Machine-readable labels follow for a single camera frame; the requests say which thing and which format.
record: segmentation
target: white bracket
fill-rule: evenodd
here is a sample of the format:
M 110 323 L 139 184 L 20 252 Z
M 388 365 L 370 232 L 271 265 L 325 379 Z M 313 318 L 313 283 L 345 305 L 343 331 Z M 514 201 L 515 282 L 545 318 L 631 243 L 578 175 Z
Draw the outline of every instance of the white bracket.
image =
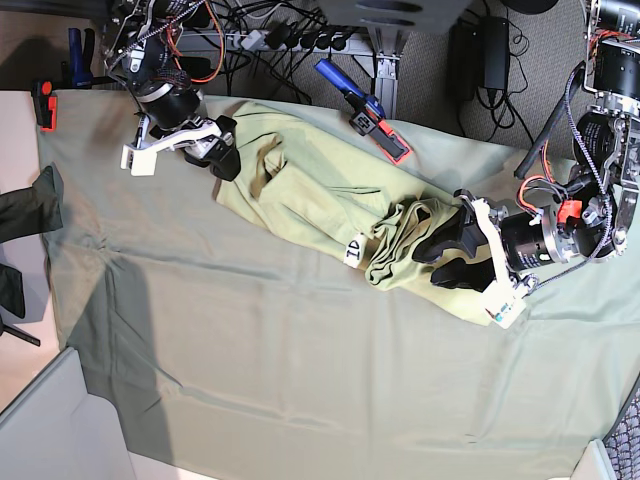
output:
M 482 302 L 489 316 L 502 328 L 507 329 L 524 312 L 526 303 L 524 298 L 529 289 L 524 284 L 515 285 L 511 281 L 511 275 L 507 269 L 507 256 L 502 246 L 500 233 L 491 218 L 491 207 L 484 199 L 471 202 L 478 227 L 487 237 L 496 280 L 482 293 Z
M 211 140 L 211 143 L 213 143 L 218 141 L 221 134 L 222 132 L 218 125 L 213 120 L 208 119 L 199 128 L 180 130 L 151 144 L 138 142 L 140 143 L 139 146 L 133 144 L 125 145 L 122 149 L 120 168 L 131 170 L 131 175 L 134 177 L 154 175 L 158 153 L 163 150 L 175 151 L 178 148 L 188 147 L 207 137 L 214 137 Z

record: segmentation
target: sticker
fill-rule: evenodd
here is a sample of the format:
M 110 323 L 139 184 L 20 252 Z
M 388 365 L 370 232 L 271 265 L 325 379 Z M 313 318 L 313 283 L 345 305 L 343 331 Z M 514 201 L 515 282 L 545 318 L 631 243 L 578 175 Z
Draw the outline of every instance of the sticker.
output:
M 358 268 L 364 257 L 364 247 L 367 245 L 367 237 L 364 233 L 359 233 L 347 245 L 344 252 L 343 263 L 351 268 Z
M 513 325 L 527 308 L 524 300 L 514 293 L 513 289 L 502 288 L 498 282 L 494 281 L 482 294 L 485 311 L 505 330 Z

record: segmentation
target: shirt label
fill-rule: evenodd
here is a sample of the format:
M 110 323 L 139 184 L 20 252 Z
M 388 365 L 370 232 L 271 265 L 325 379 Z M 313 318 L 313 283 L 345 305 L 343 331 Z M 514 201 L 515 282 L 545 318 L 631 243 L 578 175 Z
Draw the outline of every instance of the shirt label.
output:
M 349 242 L 344 252 L 344 264 L 351 268 L 358 268 L 364 257 L 364 248 L 367 245 L 367 237 L 364 233 L 358 233 Z

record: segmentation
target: light green cloth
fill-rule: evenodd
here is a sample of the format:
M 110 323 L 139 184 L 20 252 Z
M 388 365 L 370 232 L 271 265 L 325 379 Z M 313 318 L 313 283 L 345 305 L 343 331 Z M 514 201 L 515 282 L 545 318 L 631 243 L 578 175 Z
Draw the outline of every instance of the light green cloth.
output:
M 38 135 L 65 190 L 64 228 L 44 236 L 58 336 L 130 452 L 219 479 L 540 480 L 570 476 L 613 425 L 640 371 L 640 229 L 624 258 L 482 328 L 256 228 L 179 152 L 153 177 L 121 170 L 126 92 L 58 96 L 56 132 Z M 212 118 L 242 102 L 206 101 Z M 383 161 L 336 111 L 268 105 Z M 514 198 L 524 152 L 391 124 L 415 148 L 400 169 Z
M 269 107 L 247 103 L 234 118 L 242 172 L 234 182 L 222 183 L 220 204 L 278 237 L 338 260 L 362 233 L 369 242 L 360 268 L 371 285 L 383 291 L 406 288 L 461 319 L 490 322 L 477 292 L 431 285 L 434 268 L 461 252 L 447 252 L 435 266 L 412 259 L 416 247 L 457 211 L 448 203 L 450 195 Z

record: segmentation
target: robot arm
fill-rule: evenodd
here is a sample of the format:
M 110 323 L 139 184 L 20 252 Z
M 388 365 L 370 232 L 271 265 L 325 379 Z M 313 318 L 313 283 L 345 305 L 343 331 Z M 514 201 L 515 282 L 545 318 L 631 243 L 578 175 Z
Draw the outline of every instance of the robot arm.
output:
M 465 266 L 458 259 L 436 270 L 432 283 L 484 292 L 487 312 L 507 326 L 521 311 L 525 296 L 590 262 L 621 256 L 627 248 L 640 194 L 640 1 L 593 0 L 588 13 L 586 62 L 572 72 L 564 95 L 515 172 L 524 179 L 536 158 L 543 162 L 545 175 L 525 179 L 518 192 L 524 213 L 508 216 L 459 192 L 464 215 L 471 220 L 434 235 L 449 248 L 453 242 L 473 252 L 471 258 L 478 246 L 489 244 L 493 261 L 480 265 L 484 273 L 493 270 L 490 275 L 478 275 L 478 264 Z M 580 87 L 595 101 L 576 123 L 570 103 Z M 549 137 L 563 114 L 569 119 L 575 154 L 564 184 L 553 178 L 546 161 Z M 530 204 L 524 195 L 534 189 L 552 192 L 553 201 L 542 208 Z M 473 228 L 483 235 L 470 235 Z M 441 258 L 441 246 L 427 240 L 415 250 L 414 260 L 434 264 Z M 523 273 L 574 257 L 583 261 L 544 282 L 535 273 Z
M 210 0 L 119 0 L 106 36 L 105 65 L 126 86 L 139 108 L 133 143 L 125 145 L 121 167 L 134 176 L 153 175 L 157 154 L 182 150 L 185 160 L 227 181 L 240 173 L 235 121 L 208 118 L 193 73 L 180 64 L 175 46 L 188 22 L 217 19 Z M 149 131 L 151 123 L 155 127 Z M 157 141 L 146 141 L 147 135 Z

